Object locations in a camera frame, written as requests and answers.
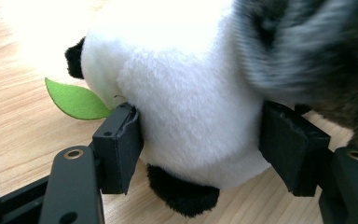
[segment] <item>green leaf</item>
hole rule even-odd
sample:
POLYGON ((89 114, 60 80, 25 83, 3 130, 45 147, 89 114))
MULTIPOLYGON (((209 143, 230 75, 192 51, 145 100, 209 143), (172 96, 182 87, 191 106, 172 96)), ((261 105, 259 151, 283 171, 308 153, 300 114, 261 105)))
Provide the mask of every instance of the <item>green leaf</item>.
POLYGON ((61 84, 48 78, 45 82, 54 104, 75 119, 102 119, 112 112, 94 92, 86 88, 61 84))

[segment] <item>gray fur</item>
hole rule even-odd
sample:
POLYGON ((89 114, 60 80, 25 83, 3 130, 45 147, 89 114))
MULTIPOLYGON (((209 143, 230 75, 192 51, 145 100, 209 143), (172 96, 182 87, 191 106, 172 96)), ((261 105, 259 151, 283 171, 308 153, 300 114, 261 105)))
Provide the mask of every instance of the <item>gray fur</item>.
POLYGON ((249 81, 354 130, 358 146, 358 0, 236 0, 249 81))

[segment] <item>black plush ear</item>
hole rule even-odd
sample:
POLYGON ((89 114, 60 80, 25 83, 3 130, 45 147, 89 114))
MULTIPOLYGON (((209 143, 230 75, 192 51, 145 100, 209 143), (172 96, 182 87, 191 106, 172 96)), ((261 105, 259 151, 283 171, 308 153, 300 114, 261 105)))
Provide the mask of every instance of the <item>black plush ear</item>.
POLYGON ((71 77, 83 78, 80 57, 83 49, 84 38, 85 37, 65 52, 65 58, 68 63, 68 72, 71 77))
POLYGON ((217 204, 219 189, 185 182, 160 167, 148 165, 150 188, 171 209, 186 217, 195 217, 217 204))

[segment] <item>wood grain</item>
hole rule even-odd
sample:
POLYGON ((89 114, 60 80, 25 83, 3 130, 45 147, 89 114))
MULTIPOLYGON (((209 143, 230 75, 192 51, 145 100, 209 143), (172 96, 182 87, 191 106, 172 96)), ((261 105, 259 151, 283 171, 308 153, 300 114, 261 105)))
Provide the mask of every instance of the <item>wood grain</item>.
MULTIPOLYGON (((85 35, 105 1, 0 1, 0 195, 49 174, 62 149, 87 145, 100 120, 64 115, 50 100, 44 77, 84 86, 66 71, 64 51, 85 35)), ((310 112, 306 118, 344 146, 351 132, 310 112)), ((190 219, 170 210, 148 187, 139 162, 130 192, 104 195, 107 223, 322 223, 314 198, 296 198, 268 169, 221 193, 217 207, 190 219)))

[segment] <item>stuffed animal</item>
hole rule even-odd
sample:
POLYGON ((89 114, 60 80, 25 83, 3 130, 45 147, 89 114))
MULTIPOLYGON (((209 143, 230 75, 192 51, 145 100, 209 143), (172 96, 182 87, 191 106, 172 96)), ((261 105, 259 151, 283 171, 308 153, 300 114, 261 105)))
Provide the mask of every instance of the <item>stuffed animal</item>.
POLYGON ((188 217, 269 167, 258 150, 263 97, 233 40, 231 0, 112 0, 66 52, 70 75, 108 107, 139 109, 150 187, 188 217))
POLYGON ((243 73, 269 99, 310 105, 358 147, 358 0, 235 0, 243 73))

